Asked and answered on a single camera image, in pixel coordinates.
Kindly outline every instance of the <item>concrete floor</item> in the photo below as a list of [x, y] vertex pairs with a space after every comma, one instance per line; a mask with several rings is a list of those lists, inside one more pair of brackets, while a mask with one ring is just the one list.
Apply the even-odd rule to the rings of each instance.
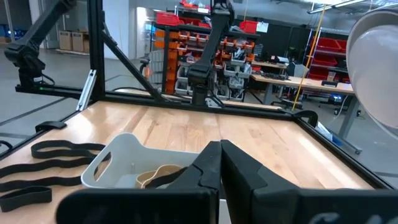
[[[52, 77], [57, 85], [83, 87], [90, 70], [90, 60], [87, 56], [63, 55], [43, 50], [40, 59], [46, 64], [44, 73]], [[133, 64], [139, 66], [138, 61], [133, 61]], [[107, 90], [120, 86], [140, 86], [118, 60], [106, 59], [105, 71]], [[7, 61], [4, 46], [0, 45], [0, 105], [3, 105], [0, 110], [0, 139], [13, 145], [34, 134], [35, 125], [63, 118], [76, 108], [77, 100], [74, 99], [16, 93], [14, 87], [18, 83], [17, 68]], [[258, 103], [250, 94], [246, 95], [245, 102]], [[322, 105], [319, 108], [318, 105], [318, 101], [315, 100], [303, 103], [306, 110], [318, 113], [324, 126], [337, 133], [345, 112], [333, 121], [335, 106]], [[386, 134], [364, 114], [355, 119], [346, 140], [363, 150], [360, 155], [348, 151], [353, 157], [398, 187], [398, 151], [394, 147], [398, 143], [396, 139]]]

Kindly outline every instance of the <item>cardboard box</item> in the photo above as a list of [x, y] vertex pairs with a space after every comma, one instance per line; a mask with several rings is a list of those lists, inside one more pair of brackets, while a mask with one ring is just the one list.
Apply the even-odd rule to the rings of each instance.
[[83, 41], [83, 48], [84, 48], [84, 53], [90, 52], [90, 41], [89, 40]]
[[8, 37], [0, 37], [0, 44], [10, 43], [11, 39]]
[[73, 51], [86, 52], [87, 50], [89, 50], [90, 46], [87, 44], [87, 41], [88, 41], [88, 34], [87, 33], [72, 32]]
[[60, 40], [60, 49], [72, 50], [72, 33], [70, 31], [59, 31], [58, 36]]

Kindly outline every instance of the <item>workbench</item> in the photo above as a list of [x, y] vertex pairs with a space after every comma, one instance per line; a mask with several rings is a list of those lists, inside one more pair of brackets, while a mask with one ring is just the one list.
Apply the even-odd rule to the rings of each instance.
[[[272, 86], [279, 85], [279, 86], [291, 86], [291, 87], [298, 87], [301, 82], [300, 77], [289, 77], [288, 80], [276, 80], [272, 78], [266, 78], [261, 75], [251, 75], [251, 78], [256, 82], [263, 82], [267, 83], [266, 91], [264, 94], [263, 103], [265, 105], [269, 105], [272, 101]], [[323, 86], [321, 80], [312, 80], [310, 78], [304, 78], [301, 88], [303, 90], [316, 90], [321, 92], [327, 93], [339, 93], [342, 95], [352, 95], [351, 103], [348, 106], [348, 110], [345, 114], [345, 118], [343, 124], [338, 131], [338, 135], [345, 139], [349, 133], [349, 129], [351, 128], [354, 119], [356, 117], [356, 113], [359, 108], [359, 101], [355, 96], [353, 87], [351, 84], [348, 83], [339, 83], [337, 87], [330, 87], [330, 86]]]
[[[120, 133], [133, 133], [147, 147], [190, 152], [200, 152], [209, 141], [229, 139], [266, 167], [300, 187], [372, 188], [298, 124], [291, 121], [99, 101], [66, 123], [66, 128], [49, 131], [6, 157], [1, 161], [0, 167], [42, 161], [33, 159], [30, 154], [31, 145], [40, 141], [64, 139], [75, 143], [107, 144]], [[33, 180], [54, 175], [73, 177], [80, 175], [85, 167], [19, 173], [2, 178], [1, 182]], [[28, 205], [0, 213], [1, 223], [55, 223], [54, 215], [59, 201], [82, 186], [51, 188], [51, 203]]]

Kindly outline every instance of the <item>white lamp shade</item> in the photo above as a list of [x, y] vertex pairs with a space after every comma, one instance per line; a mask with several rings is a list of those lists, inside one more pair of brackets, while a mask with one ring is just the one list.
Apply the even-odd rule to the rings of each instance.
[[370, 117], [398, 139], [398, 10], [387, 6], [365, 14], [347, 42], [349, 78]]

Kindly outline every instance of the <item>yellow pole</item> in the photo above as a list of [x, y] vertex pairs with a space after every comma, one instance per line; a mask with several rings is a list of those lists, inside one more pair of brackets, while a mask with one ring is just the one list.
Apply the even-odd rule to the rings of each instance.
[[[315, 32], [315, 36], [314, 36], [314, 38], [313, 38], [313, 42], [312, 42], [312, 46], [311, 46], [311, 50], [310, 50], [310, 55], [308, 56], [307, 64], [305, 65], [306, 68], [308, 68], [308, 66], [310, 65], [310, 61], [311, 61], [311, 57], [312, 57], [312, 52], [313, 52], [313, 50], [314, 50], [314, 46], [315, 46], [315, 44], [316, 44], [316, 42], [317, 42], [317, 39], [318, 39], [318, 33], [319, 33], [319, 29], [321, 28], [321, 23], [322, 23], [323, 15], [324, 15], [324, 13], [325, 13], [325, 9], [326, 9], [326, 4], [323, 5], [323, 10], [322, 10], [321, 18], [319, 19], [317, 31]], [[301, 77], [300, 85], [298, 86], [298, 91], [297, 91], [297, 94], [296, 94], [296, 99], [294, 99], [292, 111], [294, 111], [294, 108], [296, 107], [297, 100], [298, 100], [299, 95], [300, 95], [301, 86], [303, 85], [304, 76], [305, 76], [305, 69], [304, 69], [304, 72], [303, 72], [303, 76]]]

